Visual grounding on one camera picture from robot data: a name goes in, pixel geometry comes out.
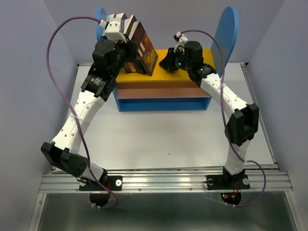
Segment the Edward Tulane book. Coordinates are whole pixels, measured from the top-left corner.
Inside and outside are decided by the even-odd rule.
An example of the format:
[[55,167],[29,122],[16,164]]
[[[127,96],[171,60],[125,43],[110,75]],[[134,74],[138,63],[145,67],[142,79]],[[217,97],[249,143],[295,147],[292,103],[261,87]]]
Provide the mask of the Edward Tulane book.
[[133,23],[128,38],[136,45],[137,60],[132,63],[132,72],[151,76],[154,72],[158,54],[140,21]]

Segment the Jane Eyre book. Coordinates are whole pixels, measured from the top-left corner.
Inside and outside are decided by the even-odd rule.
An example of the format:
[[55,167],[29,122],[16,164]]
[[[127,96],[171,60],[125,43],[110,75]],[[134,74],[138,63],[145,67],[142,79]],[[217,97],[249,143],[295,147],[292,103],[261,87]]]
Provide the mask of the Jane Eyre book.
[[122,19],[122,20],[126,20],[127,16],[125,13],[118,13],[116,16],[116,18]]

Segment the Little Women book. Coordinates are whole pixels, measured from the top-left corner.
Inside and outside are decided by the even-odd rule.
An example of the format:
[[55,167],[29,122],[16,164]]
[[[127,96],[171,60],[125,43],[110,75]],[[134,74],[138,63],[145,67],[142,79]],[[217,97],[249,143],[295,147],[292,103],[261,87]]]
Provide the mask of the Little Women book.
[[[133,26],[134,22],[136,22],[136,21],[137,21],[137,19],[136,19],[135,15],[131,15],[130,18],[128,18],[124,21],[124,23],[125,23],[124,34],[127,37],[129,37],[132,26]],[[128,62],[125,63],[124,70],[126,71],[126,73],[131,73],[130,63],[128,63]]]

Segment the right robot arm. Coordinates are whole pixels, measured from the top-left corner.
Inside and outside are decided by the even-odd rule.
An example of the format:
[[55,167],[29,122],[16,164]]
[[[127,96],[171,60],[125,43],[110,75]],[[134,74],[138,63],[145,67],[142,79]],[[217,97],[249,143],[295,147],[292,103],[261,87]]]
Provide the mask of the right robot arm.
[[206,176],[206,189],[249,189],[244,164],[250,141],[258,131],[259,107],[239,98],[223,83],[222,76],[215,68],[204,63],[203,49],[197,41],[169,48],[159,65],[170,73],[186,71],[190,80],[221,107],[225,135],[229,142],[228,156],[222,174]]

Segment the Three Days to See book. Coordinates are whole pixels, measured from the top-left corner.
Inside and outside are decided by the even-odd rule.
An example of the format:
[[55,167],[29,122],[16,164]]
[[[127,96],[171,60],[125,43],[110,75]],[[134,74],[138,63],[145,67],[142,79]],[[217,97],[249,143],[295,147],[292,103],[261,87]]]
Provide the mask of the Three Days to See book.
[[[133,24],[137,21],[135,15],[131,15],[130,18],[125,20],[125,34],[129,38]],[[126,62],[124,65],[124,70],[127,74],[130,73],[138,73],[138,74],[145,74],[144,69],[142,68],[140,62],[138,60],[135,60],[133,62]]]

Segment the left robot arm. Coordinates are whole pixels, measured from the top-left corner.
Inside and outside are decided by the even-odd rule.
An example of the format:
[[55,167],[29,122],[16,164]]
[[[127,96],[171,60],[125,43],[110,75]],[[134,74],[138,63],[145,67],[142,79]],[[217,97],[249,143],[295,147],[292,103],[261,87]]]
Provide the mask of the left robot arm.
[[93,64],[81,85],[75,106],[59,133],[51,142],[44,142],[41,151],[49,163],[80,178],[90,181],[97,189],[110,189],[107,170],[93,164],[79,149],[85,143],[84,134],[93,118],[116,87],[116,78],[126,62],[136,61],[137,46],[128,42],[105,39],[97,42],[92,53]]

